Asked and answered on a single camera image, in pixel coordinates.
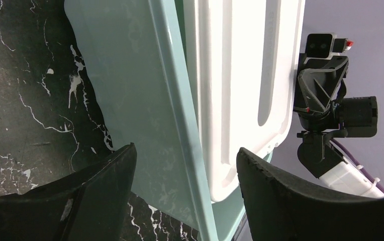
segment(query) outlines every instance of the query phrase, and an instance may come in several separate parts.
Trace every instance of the white plastic tray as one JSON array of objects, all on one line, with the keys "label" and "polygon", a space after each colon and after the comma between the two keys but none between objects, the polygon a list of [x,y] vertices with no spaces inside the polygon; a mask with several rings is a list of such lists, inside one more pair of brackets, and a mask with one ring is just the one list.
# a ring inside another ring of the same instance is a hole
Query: white plastic tray
[{"label": "white plastic tray", "polygon": [[189,80],[213,202],[238,187],[236,154],[264,157],[291,125],[304,1],[184,1]]}]

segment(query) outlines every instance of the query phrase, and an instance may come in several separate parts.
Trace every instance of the light green plastic bin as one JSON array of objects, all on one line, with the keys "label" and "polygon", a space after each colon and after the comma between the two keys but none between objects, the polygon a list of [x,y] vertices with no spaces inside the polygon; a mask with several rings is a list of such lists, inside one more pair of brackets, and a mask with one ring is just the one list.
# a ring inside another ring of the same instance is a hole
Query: light green plastic bin
[{"label": "light green plastic bin", "polygon": [[174,1],[66,0],[65,11],[114,148],[136,144],[132,191],[201,240],[230,240],[243,200],[239,188],[210,200]]}]

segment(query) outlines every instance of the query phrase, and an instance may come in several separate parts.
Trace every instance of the gray wall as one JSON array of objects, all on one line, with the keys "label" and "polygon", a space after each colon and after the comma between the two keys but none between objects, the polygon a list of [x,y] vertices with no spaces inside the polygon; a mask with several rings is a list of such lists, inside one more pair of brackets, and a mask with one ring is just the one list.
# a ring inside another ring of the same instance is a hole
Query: gray wall
[{"label": "gray wall", "polygon": [[[307,0],[302,46],[309,33],[334,32],[355,44],[347,52],[349,72],[345,79],[347,97],[377,96],[378,132],[373,138],[340,140],[367,171],[384,186],[384,1],[382,0]],[[320,184],[297,159],[301,140],[298,117],[287,139],[275,149],[272,163],[306,180]]]}]

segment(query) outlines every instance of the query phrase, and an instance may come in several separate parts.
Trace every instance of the black marble surface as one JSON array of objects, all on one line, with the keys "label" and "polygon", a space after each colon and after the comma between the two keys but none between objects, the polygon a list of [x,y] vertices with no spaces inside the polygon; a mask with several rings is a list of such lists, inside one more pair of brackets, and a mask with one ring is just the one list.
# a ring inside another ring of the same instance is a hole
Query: black marble surface
[{"label": "black marble surface", "polygon": [[[63,2],[0,1],[0,195],[25,193],[111,153]],[[120,240],[197,236],[131,194]]]}]

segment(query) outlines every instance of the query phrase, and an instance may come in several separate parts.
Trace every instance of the purple cable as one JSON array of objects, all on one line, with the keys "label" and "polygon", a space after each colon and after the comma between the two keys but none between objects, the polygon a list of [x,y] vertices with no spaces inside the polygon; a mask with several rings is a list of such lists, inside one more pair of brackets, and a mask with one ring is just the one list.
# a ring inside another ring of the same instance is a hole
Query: purple cable
[{"label": "purple cable", "polygon": [[[340,148],[344,154],[346,154],[346,156],[350,159],[351,162],[353,162],[355,164],[355,166],[359,166],[361,165],[360,162],[358,160],[356,160],[353,155],[350,153],[350,151],[348,151],[342,144],[340,144],[337,140],[335,139],[331,139],[331,141],[336,145],[338,146],[338,148]],[[368,178],[368,180],[372,183],[374,183],[374,178],[365,170],[365,168],[361,168],[360,171],[364,174],[364,176],[366,178]],[[384,193],[384,187],[379,183],[377,182],[376,185],[375,185],[378,189],[380,189],[380,191],[382,193]]]}]

